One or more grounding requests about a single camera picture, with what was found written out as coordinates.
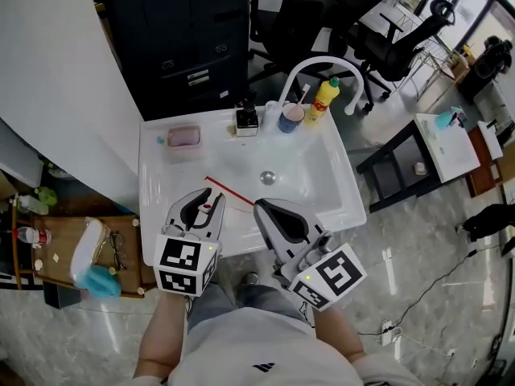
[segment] white sink basin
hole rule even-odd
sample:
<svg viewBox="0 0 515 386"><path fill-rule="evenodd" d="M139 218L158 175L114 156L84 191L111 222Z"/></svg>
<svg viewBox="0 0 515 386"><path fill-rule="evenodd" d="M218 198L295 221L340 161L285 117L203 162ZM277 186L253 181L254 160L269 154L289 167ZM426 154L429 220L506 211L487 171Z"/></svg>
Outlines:
<svg viewBox="0 0 515 386"><path fill-rule="evenodd" d="M260 116L263 108L257 108ZM170 117L142 123L139 182L143 259L152 264L155 237L170 206L187 193L208 186L209 176L250 201L287 199L311 207L323 226L332 231L353 228L366 221L344 145L330 113L314 128L301 124L291 134L276 125L278 111L266 113L256 137L234 137L235 109ZM197 124L202 146L172 152L158 138L166 138L174 125ZM260 180L264 171L275 183ZM253 215L225 209L220 241L222 255L234 256L265 248Z"/></svg>

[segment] white t-shirt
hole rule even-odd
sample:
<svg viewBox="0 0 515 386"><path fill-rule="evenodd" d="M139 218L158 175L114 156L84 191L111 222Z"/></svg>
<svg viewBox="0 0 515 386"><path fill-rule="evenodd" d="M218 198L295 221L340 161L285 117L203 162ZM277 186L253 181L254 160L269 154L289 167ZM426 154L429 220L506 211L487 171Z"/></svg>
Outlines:
<svg viewBox="0 0 515 386"><path fill-rule="evenodd" d="M160 381L144 376L123 386L157 386ZM194 327L168 384L422 386L389 355L368 355L350 364L306 323L248 307Z"/></svg>

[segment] white curved faucet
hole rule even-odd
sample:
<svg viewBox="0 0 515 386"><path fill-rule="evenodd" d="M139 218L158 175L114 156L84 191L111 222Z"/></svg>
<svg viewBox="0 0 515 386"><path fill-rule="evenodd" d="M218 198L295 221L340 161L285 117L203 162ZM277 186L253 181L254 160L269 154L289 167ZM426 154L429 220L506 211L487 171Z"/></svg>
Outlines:
<svg viewBox="0 0 515 386"><path fill-rule="evenodd" d="M319 55L317 57L311 57L310 59L301 61L299 64L297 64L293 70L288 75L288 79L286 80L286 83L284 84L284 89L282 90L281 96L279 97L278 101L278 107L282 108L284 106L284 101L286 100L286 95L290 91L291 85L293 83L294 78L297 76L297 74L306 66L311 66L312 64L316 63L333 63L333 64L339 64L340 66L343 66L350 70L354 76L357 78L357 91L354 95L351 102L345 107L344 111L345 114L348 114L349 116L354 113L354 109L356 108L356 103L361 97L361 94L363 93L363 77L361 76L361 73L359 70L354 67L352 64L350 64L347 60L340 59L338 57L334 57L332 55Z"/></svg>

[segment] yellow bottle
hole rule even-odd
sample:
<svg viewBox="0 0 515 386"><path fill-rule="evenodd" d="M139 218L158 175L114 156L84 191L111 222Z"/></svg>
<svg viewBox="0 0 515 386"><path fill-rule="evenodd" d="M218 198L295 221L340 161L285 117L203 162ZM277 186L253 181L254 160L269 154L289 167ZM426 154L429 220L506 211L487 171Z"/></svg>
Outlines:
<svg viewBox="0 0 515 386"><path fill-rule="evenodd" d="M338 77L332 77L322 83L304 119L306 124L315 125L323 117L332 100L340 94L338 83Z"/></svg>

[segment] green bottle cap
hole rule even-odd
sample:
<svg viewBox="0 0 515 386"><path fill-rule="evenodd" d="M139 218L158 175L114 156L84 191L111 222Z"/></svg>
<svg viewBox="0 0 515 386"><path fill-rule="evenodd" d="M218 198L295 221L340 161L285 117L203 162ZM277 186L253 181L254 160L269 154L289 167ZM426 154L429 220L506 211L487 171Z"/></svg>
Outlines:
<svg viewBox="0 0 515 386"><path fill-rule="evenodd" d="M331 79L329 80L329 84L331 85L331 87L338 87L338 83L340 81L338 80L338 77L334 76L334 77L331 77Z"/></svg>

